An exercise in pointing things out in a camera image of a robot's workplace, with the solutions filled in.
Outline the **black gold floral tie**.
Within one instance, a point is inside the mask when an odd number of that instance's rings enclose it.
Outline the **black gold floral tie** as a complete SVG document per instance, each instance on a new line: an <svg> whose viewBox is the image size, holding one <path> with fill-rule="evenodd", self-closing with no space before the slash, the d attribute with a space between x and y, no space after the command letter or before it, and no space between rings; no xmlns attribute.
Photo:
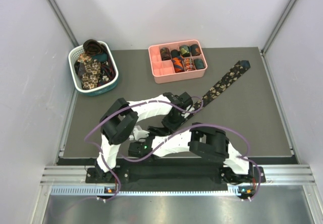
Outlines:
<svg viewBox="0 0 323 224"><path fill-rule="evenodd" d="M193 104L192 109L198 110L205 108L214 99L219 97L226 89L235 83L243 74L251 68L250 62L241 60L235 63L230 70L217 81L214 86L202 96L200 100Z"/></svg>

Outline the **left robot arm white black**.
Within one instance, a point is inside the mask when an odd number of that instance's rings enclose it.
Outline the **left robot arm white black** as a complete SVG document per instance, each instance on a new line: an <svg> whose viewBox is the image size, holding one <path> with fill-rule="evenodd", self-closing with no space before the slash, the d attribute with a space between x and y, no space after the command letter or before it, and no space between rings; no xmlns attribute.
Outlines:
<svg viewBox="0 0 323 224"><path fill-rule="evenodd" d="M194 105L192 97L186 92L179 96L167 92L142 101L118 99L100 119L102 142L95 164L97 176L104 182L113 179L119 148L130 136L136 141L151 135L168 137L197 111L199 106ZM136 125L155 116L164 116L162 128L149 127L144 131Z"/></svg>

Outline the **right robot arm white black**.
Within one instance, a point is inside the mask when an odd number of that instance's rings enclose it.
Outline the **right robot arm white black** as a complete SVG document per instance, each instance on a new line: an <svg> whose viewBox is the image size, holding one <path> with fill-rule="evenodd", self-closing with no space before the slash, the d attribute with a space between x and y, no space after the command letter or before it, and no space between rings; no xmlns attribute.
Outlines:
<svg viewBox="0 0 323 224"><path fill-rule="evenodd" d="M221 168L221 174L228 183L240 184L253 179L254 169L249 159L235 149L224 130L210 124L196 123L168 136L149 134L144 138L135 135L135 141L128 148L128 155L139 159L182 152L224 164L226 167Z"/></svg>

